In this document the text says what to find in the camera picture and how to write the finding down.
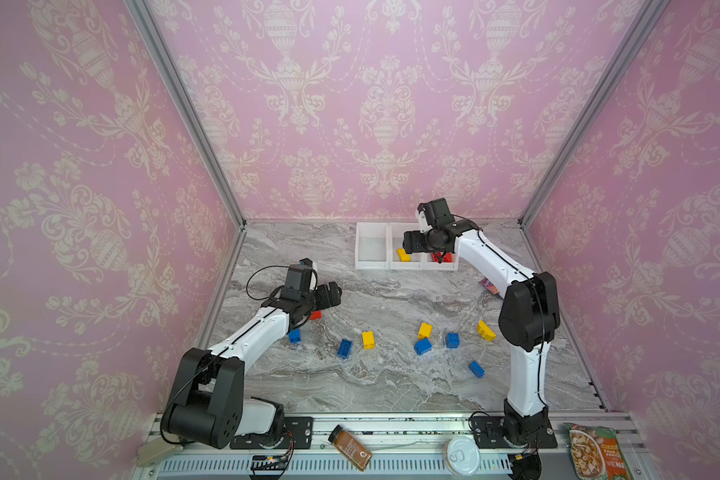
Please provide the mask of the blue square lego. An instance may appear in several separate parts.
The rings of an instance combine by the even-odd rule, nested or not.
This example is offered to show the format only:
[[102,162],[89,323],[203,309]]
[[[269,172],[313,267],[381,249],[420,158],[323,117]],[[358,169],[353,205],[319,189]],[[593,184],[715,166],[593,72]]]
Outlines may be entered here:
[[445,337],[447,349],[457,349],[460,346],[460,336],[456,332],[448,332]]

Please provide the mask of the yellow long lego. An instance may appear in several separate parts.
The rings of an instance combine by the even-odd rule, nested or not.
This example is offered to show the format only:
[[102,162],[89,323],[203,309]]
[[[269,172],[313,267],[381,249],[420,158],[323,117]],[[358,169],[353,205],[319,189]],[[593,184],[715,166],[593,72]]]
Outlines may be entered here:
[[401,262],[410,262],[411,261],[411,256],[403,248],[399,248],[397,250],[397,255]]

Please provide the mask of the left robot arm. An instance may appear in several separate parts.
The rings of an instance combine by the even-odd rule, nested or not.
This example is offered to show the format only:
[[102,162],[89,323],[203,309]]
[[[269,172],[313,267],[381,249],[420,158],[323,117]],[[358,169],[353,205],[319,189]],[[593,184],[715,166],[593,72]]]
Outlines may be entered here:
[[287,267],[284,284],[260,299],[253,317],[208,349],[181,358],[160,421],[169,444],[201,443],[217,449],[236,439],[275,446],[286,436],[284,407],[245,396],[245,377],[272,345],[301,328],[318,312],[337,307],[343,289],[321,284],[309,259]]

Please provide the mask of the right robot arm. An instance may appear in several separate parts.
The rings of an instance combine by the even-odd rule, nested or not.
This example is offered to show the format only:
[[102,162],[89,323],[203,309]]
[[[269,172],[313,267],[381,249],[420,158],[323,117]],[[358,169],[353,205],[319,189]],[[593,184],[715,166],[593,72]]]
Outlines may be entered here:
[[467,220],[424,232],[406,231],[402,248],[408,254],[452,253],[471,264],[498,289],[503,299],[498,328],[510,344],[503,436],[518,447],[556,447],[545,398],[547,357],[560,326],[555,278],[515,261]]

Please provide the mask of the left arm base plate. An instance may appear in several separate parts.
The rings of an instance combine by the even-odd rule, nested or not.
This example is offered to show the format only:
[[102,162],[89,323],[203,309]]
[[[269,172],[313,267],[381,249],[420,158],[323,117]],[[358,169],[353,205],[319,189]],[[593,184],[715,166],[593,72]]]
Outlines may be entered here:
[[229,445],[232,450],[284,450],[293,444],[296,450],[308,450],[312,444],[314,418],[287,416],[284,430],[279,435],[247,434],[235,436]]

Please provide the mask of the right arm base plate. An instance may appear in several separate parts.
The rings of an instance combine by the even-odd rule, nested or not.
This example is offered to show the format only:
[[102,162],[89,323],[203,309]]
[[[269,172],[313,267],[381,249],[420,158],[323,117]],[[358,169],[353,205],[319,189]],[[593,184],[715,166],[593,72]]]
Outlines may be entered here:
[[545,450],[558,447],[558,441],[551,424],[537,433],[532,433],[529,440],[513,443],[505,435],[503,417],[489,415],[486,412],[474,412],[467,420],[467,425],[476,445],[480,449],[515,449]]

